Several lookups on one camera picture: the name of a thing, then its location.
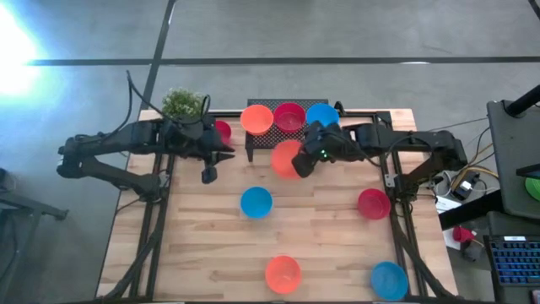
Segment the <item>plastic bowl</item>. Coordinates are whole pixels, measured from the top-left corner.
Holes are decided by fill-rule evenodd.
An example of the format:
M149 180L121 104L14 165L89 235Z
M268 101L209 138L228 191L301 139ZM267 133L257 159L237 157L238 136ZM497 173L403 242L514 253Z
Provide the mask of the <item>plastic bowl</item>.
M407 294L407 276L395 263L378 263L371 270L371 287L382 299L399 301Z
M288 256L273 258L268 263L264 276L268 287L282 295L295 291L302 280L298 262Z
M251 135L264 135L273 124L272 111L261 105L248 106L240 115L240 124Z
M324 127L333 122L339 123L338 112L327 104L316 104L311 106L307 111L306 117L308 124L319 121Z
M224 121L216 121L216 129L219 134L221 134L221 141L224 144L230 143L230 136L233 133L233 130L230 128L230 125Z
M540 201L540 181L535 178L525 179L525 189L532 196L532 198Z
M358 211L370 220L380 220L390 214L390 199L378 189L365 189L358 196Z
M298 154L302 143L298 140L285 140L279 143L272 151L272 168L282 178L299 179L293 167L293 157Z
M273 120L281 131L294 133L305 123L305 110L294 102L286 102L273 112Z
M247 217L261 219L272 210L272 194L263 187L251 187L247 189L240 199L240 208Z

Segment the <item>green plant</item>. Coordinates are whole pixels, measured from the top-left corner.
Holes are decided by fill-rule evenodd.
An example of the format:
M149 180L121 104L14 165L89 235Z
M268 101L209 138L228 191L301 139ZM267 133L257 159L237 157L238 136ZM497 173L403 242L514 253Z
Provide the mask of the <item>green plant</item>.
M186 89L170 89L163 98L163 112L174 118L200 117L204 95Z

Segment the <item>gray floor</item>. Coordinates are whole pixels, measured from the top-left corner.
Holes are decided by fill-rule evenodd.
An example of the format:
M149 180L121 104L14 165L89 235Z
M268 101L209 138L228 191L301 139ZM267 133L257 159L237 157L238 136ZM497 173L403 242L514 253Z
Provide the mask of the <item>gray floor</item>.
M152 58L166 4L0 5L34 41L35 58L86 59ZM539 30L527 0L190 0L175 6L164 57L535 56ZM10 303L86 300L95 293L118 191L88 178L59 177L57 147L75 133L111 130L122 120L126 69L142 90L146 66L42 67L33 69L30 89L0 95L0 167L17 177L19 192L70 209L63 222L41 223ZM418 128L430 129L485 117L487 101L514 99L539 76L540 63L161 67L152 102L159 106L177 86L209 93L213 109L241 108L255 97L327 98L346 107L412 108ZM486 127L479 122L452 131L467 144ZM475 144L467 146L469 155ZM126 165L121 155L102 160ZM493 159L484 164L495 169ZM492 298L489 272L451 256L460 294Z

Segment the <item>blue keyboard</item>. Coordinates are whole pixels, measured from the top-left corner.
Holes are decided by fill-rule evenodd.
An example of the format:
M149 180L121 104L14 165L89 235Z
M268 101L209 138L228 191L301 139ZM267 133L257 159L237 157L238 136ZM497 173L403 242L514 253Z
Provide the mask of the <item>blue keyboard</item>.
M540 285L540 236L491 236L485 244L500 285Z

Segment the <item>wooden table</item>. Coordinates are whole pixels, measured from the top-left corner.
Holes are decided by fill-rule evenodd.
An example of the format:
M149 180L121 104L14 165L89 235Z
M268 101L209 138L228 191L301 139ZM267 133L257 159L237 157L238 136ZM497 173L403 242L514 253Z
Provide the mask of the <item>wooden table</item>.
M385 111L391 113L394 129L416 129L411 110ZM156 117L154 111L142 111L140 119ZM367 161L320 163L308 178L284 181L270 166L271 150L256 150L250 164L238 118L224 120L233 129L236 157L217 165L217 181L201 183L199 161L175 163L154 299L376 300L370 288L371 269L381 261L396 261L390 221L360 217L356 202L366 188L383 189L380 169ZM341 121L342 125L360 122L370 121ZM400 153L400 159L403 171L409 172L424 156ZM153 155L131 155L128 170L151 172L153 161ZM274 209L264 220L248 220L240 212L240 196L252 186L264 186L273 194ZM119 207L135 198L134 193L123 193ZM420 255L443 286L456 294L433 199L422 196L413 204ZM143 203L137 203L116 217L98 296L111 290L133 261L143 210ZM299 289L286 296L271 292L264 280L268 261L280 254L296 258L302 268ZM411 291L417 294L410 260L407 266ZM146 285L145 278L143 273L141 286Z

